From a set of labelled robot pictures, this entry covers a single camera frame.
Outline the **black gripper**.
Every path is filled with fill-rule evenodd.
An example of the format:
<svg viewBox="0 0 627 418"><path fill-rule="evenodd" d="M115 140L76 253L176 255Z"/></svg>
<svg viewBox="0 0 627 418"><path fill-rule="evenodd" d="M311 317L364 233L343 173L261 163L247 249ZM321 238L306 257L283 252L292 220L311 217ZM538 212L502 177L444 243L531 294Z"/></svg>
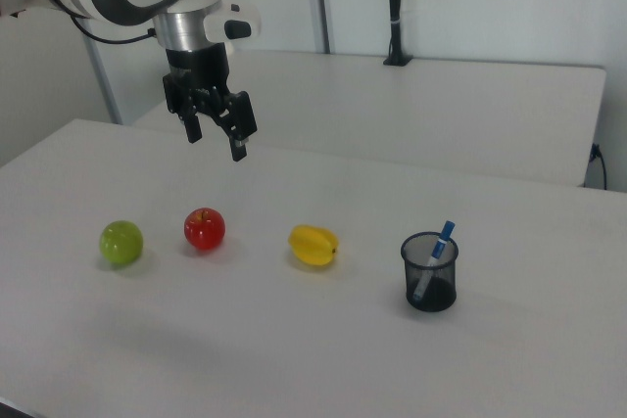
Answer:
<svg viewBox="0 0 627 418"><path fill-rule="evenodd" d="M196 91L203 96L217 93L214 112L217 125L229 139L232 159L240 162L247 156L246 143L257 132L257 123L249 94L233 94L227 86L229 64L223 43L195 51L167 50L169 74L164 89L169 111L178 114L187 140L194 144L202 137L200 121L194 108L182 110L184 101Z"/></svg>

